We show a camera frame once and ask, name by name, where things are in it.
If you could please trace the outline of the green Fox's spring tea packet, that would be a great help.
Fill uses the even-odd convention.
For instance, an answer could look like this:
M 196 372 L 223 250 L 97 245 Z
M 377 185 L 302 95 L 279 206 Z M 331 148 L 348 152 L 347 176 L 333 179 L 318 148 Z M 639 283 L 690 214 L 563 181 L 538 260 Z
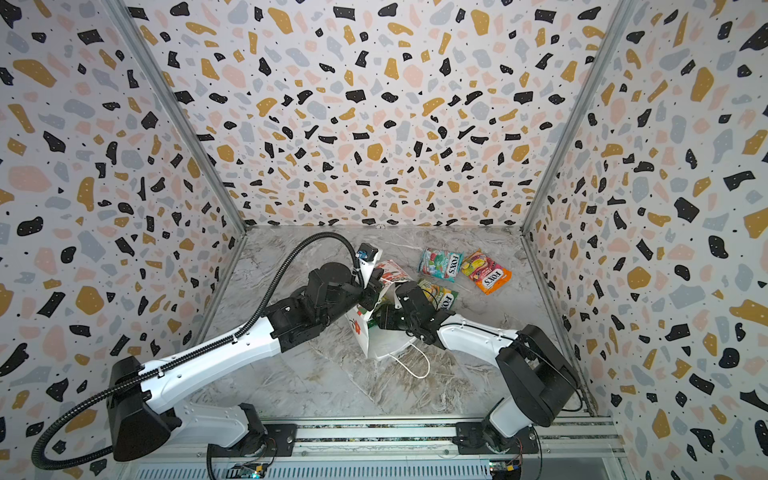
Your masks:
M 436 309 L 451 310 L 459 293 L 447 287 L 437 285 L 427 279 L 420 279 L 417 284 Z

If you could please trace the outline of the white paper gift bag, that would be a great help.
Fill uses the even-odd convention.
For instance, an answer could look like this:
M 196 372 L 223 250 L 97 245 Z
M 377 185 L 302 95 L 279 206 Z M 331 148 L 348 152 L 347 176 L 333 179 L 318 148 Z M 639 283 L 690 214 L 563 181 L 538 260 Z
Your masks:
M 382 261 L 376 267 L 383 270 L 383 275 L 380 279 L 382 290 L 374 309 L 367 310 L 362 306 L 355 306 L 345 315 L 345 319 L 367 359 L 392 359 L 412 377 L 424 379 L 431 373 L 431 362 L 426 354 L 414 345 L 415 339 L 403 330 L 382 327 L 389 320 L 394 320 L 395 326 L 399 325 L 398 315 L 401 310 L 395 290 L 397 286 L 411 281 L 412 278 L 393 260 Z M 423 357 L 426 363 L 423 374 L 414 373 L 400 360 L 399 356 L 409 347 L 413 347 Z

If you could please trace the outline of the teal Fox's candy packet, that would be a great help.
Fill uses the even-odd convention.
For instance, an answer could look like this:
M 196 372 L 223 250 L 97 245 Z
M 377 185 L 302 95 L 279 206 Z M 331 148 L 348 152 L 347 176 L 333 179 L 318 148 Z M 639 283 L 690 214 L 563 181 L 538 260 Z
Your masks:
M 449 282 L 454 282 L 462 264 L 464 256 L 461 253 L 426 248 L 420 259 L 419 272 Z

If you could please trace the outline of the orange Fox's fruits candy packet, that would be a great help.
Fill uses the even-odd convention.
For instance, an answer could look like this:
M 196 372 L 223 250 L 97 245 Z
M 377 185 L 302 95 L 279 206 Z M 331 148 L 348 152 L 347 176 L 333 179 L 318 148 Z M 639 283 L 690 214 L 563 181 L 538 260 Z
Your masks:
M 464 259 L 461 272 L 486 295 L 499 290 L 512 278 L 512 273 L 508 269 L 481 250 Z

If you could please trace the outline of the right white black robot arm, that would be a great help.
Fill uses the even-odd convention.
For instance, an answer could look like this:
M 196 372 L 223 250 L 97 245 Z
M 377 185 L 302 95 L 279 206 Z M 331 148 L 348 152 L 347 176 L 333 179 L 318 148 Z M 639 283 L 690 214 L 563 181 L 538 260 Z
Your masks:
M 413 281 L 398 285 L 394 295 L 372 314 L 377 327 L 494 365 L 505 381 L 509 396 L 491 409 L 477 433 L 460 433 L 458 446 L 497 453 L 521 448 L 520 433 L 551 426 L 579 394 L 575 370 L 539 327 L 505 330 L 471 321 L 440 308 Z

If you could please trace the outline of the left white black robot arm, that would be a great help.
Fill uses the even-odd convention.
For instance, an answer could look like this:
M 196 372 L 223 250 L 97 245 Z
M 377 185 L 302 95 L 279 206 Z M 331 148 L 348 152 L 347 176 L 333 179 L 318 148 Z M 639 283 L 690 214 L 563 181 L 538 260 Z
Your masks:
M 128 462 L 182 444 L 206 444 L 214 457 L 275 452 L 253 405 L 210 407 L 187 398 L 235 370 L 317 338 L 360 305 L 374 306 L 383 271 L 371 263 L 361 270 L 363 287 L 354 285 L 350 270 L 338 262 L 311 271 L 306 286 L 269 306 L 243 336 L 230 331 L 219 336 L 220 346 L 205 342 L 193 350 L 193 359 L 177 367 L 171 364 L 179 355 L 146 364 L 134 358 L 119 361 L 111 385 L 122 386 L 143 373 L 150 377 L 107 402 L 113 458 Z

